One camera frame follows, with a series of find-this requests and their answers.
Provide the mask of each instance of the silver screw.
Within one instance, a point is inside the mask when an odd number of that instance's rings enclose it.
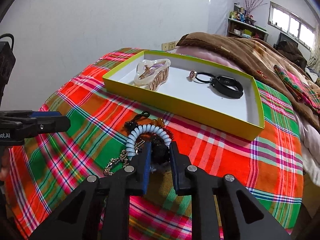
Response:
[[[125,170],[126,172],[133,172],[133,171],[134,171],[134,167],[133,167],[133,166],[126,166],[126,167],[124,168],[124,170]]]
[[[89,177],[87,177],[88,182],[95,182],[96,180],[97,180],[97,177],[94,175],[90,175]]]
[[[224,178],[225,178],[227,181],[230,181],[230,182],[232,182],[232,181],[235,180],[235,177],[232,176],[231,174],[227,174],[226,176],[224,176]]]
[[[188,171],[196,171],[197,170],[197,166],[189,165],[187,169],[188,169]]]

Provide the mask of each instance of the plaid cloth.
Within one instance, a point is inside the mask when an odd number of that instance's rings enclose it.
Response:
[[[290,232],[302,200],[303,176],[299,130],[288,99],[257,82],[265,129],[249,142],[108,93],[102,76],[140,51],[108,53],[85,68],[41,108],[67,115],[71,128],[27,139],[24,147],[12,149],[6,189],[19,230],[30,235],[84,178],[102,177],[110,158],[124,149],[124,122],[147,110],[150,119],[164,119],[193,165],[220,177],[235,175]],[[147,196],[130,199],[130,239],[191,239],[190,196],[175,195],[170,175],[151,177]]]
[[[318,93],[283,67],[275,65],[274,69],[277,76],[297,101],[309,106],[315,114],[320,114],[320,99]]]

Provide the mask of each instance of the human hand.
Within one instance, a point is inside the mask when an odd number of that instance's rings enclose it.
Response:
[[[10,151],[9,148],[5,148],[4,154],[1,157],[1,167],[0,167],[0,180],[5,181],[9,175],[10,170]]]

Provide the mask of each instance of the window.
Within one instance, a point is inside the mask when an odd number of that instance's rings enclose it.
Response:
[[[292,12],[273,2],[270,2],[269,25],[287,33],[307,49],[310,50],[313,47],[314,28]]]

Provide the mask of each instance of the wall socket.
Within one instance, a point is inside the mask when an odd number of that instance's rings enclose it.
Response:
[[[169,42],[169,50],[173,50],[175,48],[175,41]]]
[[[169,50],[169,43],[162,43],[162,51],[168,51]]]

